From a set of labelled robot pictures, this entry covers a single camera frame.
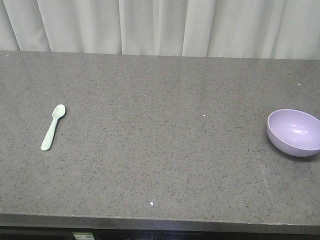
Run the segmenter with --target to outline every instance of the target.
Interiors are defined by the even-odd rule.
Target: label
[[[95,240],[91,232],[73,232],[73,236],[76,240]]]

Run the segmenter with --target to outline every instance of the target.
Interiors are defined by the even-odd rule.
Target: spoon bowl
[[[320,152],[320,120],[303,111],[280,109],[267,120],[267,133],[273,145],[295,157]]]
[[[59,104],[58,106],[55,107],[52,113],[52,117],[54,119],[59,119],[63,117],[66,114],[66,108],[65,105]]]

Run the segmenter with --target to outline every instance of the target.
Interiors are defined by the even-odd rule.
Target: curtain fold
[[[0,0],[0,49],[320,60],[319,0]]]

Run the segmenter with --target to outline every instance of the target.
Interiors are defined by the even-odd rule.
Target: spoon handle
[[[42,145],[41,145],[41,150],[42,151],[47,151],[50,149],[52,140],[54,139],[55,135],[55,130],[56,130],[56,125],[57,125],[58,119],[54,118],[51,122],[51,125],[49,127],[48,132],[46,133]]]

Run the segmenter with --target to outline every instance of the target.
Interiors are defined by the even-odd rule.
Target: plastic spoon
[[[53,120],[51,122],[51,125],[49,127],[48,132],[46,133],[46,135],[43,139],[43,142],[41,145],[42,151],[47,151],[50,149],[51,144],[52,144],[52,140],[54,139],[58,119],[63,117],[65,115],[65,113],[66,113],[66,108],[63,104],[59,104],[53,110],[53,113],[52,113]]]

